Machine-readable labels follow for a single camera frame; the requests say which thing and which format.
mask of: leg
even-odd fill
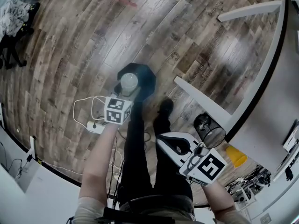
[[[3,66],[2,55],[3,55],[3,48],[1,47],[1,44],[0,44],[0,69]]]
[[[22,66],[26,66],[26,62],[21,63],[19,56],[17,54],[17,51],[15,50],[15,47],[11,48],[11,54],[13,55],[13,58],[15,59],[15,61],[17,62],[17,64],[22,67]]]
[[[120,205],[132,199],[152,194],[144,151],[142,103],[135,103],[132,108],[124,154],[125,161],[117,196]]]
[[[154,121],[155,135],[170,132],[169,113],[161,111]],[[157,174],[155,192],[161,195],[184,195],[193,200],[192,190],[185,177],[178,173],[179,167],[156,144]]]

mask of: sticker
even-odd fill
[[[206,159],[197,167],[200,172],[207,176],[211,181],[223,170],[225,164],[209,154]]]
[[[129,108],[125,111],[125,118],[123,120],[126,120],[127,117],[129,117],[131,113],[131,106],[129,106]]]
[[[111,98],[110,101],[109,101],[109,104],[108,104],[107,108],[116,109],[116,110],[122,110],[124,104],[125,104],[124,100],[119,100],[119,99]]]
[[[107,110],[106,111],[106,120],[112,121],[114,123],[121,124],[121,113],[116,111]]]

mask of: electrical cord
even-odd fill
[[[118,151],[118,150],[116,150],[116,149],[112,149],[112,150],[114,150],[114,151],[116,151],[116,152],[118,152],[119,153],[119,155],[121,156],[121,163],[122,163],[122,155],[121,155],[121,153],[120,153],[120,151]],[[117,168],[118,170],[120,170],[121,169],[121,167],[118,167],[118,166],[115,166],[115,165],[113,165],[113,167],[115,167],[115,168]]]
[[[41,162],[43,162],[43,163],[45,163],[45,164],[47,164],[47,165],[49,165],[49,166],[51,166],[51,167],[62,168],[62,169],[64,169],[64,170],[66,170],[66,171],[69,171],[69,172],[72,172],[72,173],[75,173],[75,174],[78,174],[78,175],[83,175],[83,174],[74,172],[74,171],[72,171],[72,170],[69,170],[69,169],[66,169],[66,168],[63,168],[63,167],[56,166],[56,165],[54,165],[54,164],[49,164],[49,163],[47,163],[47,162],[45,162],[45,161],[41,161]]]
[[[121,132],[120,132],[119,130],[117,130],[117,132],[118,132],[118,134],[119,134],[124,140],[127,139],[126,137],[122,136],[122,134],[121,134]],[[144,133],[146,133],[146,134],[149,135],[149,138],[148,138],[147,140],[145,140],[144,142],[148,142],[148,141],[150,141],[150,140],[151,140],[151,135],[150,135],[150,133],[147,132],[147,131],[144,131]]]
[[[116,207],[116,203],[117,203],[117,198],[118,198],[118,184],[119,184],[119,179],[120,179],[120,176],[122,175],[122,167],[123,167],[123,163],[125,161],[122,161],[121,163],[121,170],[120,170],[120,174],[117,178],[117,183],[116,183],[116,188],[115,188],[115,191],[114,191],[114,197],[115,197],[115,202],[113,202],[113,205],[112,205],[112,208],[115,209]]]
[[[102,101],[101,99],[99,99],[98,97],[106,98],[105,96],[100,96],[100,95],[97,95],[97,96],[90,96],[90,97],[87,97],[87,98],[85,98],[85,99],[78,99],[78,100],[76,100],[76,101],[74,102],[74,106],[73,106],[73,119],[74,119],[74,121],[75,121],[76,123],[82,125],[85,129],[87,129],[88,131],[90,131],[90,132],[92,132],[92,133],[96,133],[96,132],[93,132],[93,131],[89,130],[89,129],[87,128],[87,126],[85,126],[84,124],[80,123],[79,121],[77,121],[77,120],[75,119],[75,104],[76,104],[78,101],[84,101],[84,100],[87,100],[87,99],[91,99],[91,98],[92,98],[92,99],[93,99],[93,101],[92,101],[92,107],[91,107],[91,115],[92,115],[92,118],[93,118],[94,120],[102,120],[102,119],[105,119],[105,118],[98,118],[98,119],[95,119],[95,118],[93,117],[93,102],[94,102],[94,100],[97,99],[97,100],[99,100],[100,102],[102,102],[103,104],[105,104],[105,102]]]
[[[9,172],[9,170],[11,169],[11,167],[12,167],[14,161],[16,161],[16,160],[20,160],[20,161],[21,161],[20,165],[22,166],[22,159],[14,159],[14,160],[11,162],[11,165],[10,165],[10,167],[9,167],[9,169],[8,169],[8,172]]]
[[[15,177],[16,179],[17,179],[17,178],[19,179],[19,178],[22,176],[22,172],[23,172],[24,168],[26,167],[27,163],[28,163],[28,161],[25,163],[25,165],[24,165],[23,167],[22,167],[22,165],[20,164],[19,172],[18,172],[17,176]]]
[[[6,150],[4,145],[2,144],[2,142],[0,142],[0,144],[2,145],[3,149],[4,149],[4,155],[5,155],[5,168],[7,169],[7,157],[6,157]]]
[[[113,167],[114,167],[114,162],[115,162],[116,149],[117,149],[117,137],[115,137],[115,150],[114,150],[113,159],[112,159],[112,173],[111,173],[110,184],[109,184],[109,191],[108,191],[108,196],[107,196],[107,206],[108,206],[109,196],[110,196],[110,191],[111,191],[111,184],[112,184],[112,178],[113,178]]]

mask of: red stain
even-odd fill
[[[137,7],[137,4],[136,4],[136,3],[131,2],[131,1],[129,1],[129,0],[118,0],[118,1],[120,1],[120,2],[122,2],[122,3],[124,3],[124,4],[126,4],[126,5],[130,5],[130,6],[132,6],[132,7]]]

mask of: cloth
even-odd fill
[[[97,224],[95,219],[102,217],[104,213],[104,205],[91,197],[82,197],[78,202],[78,209],[75,213],[72,224]],[[204,224],[199,221],[190,221],[180,212],[173,209],[154,209],[147,210],[147,212],[141,213],[146,215],[153,215],[159,217],[172,217],[176,220],[176,224]],[[223,216],[224,222],[217,221],[218,224],[250,224],[244,217],[242,217],[237,211],[231,211]]]
[[[19,0],[8,0],[0,8],[0,41],[4,35],[16,36],[29,18],[30,4]]]

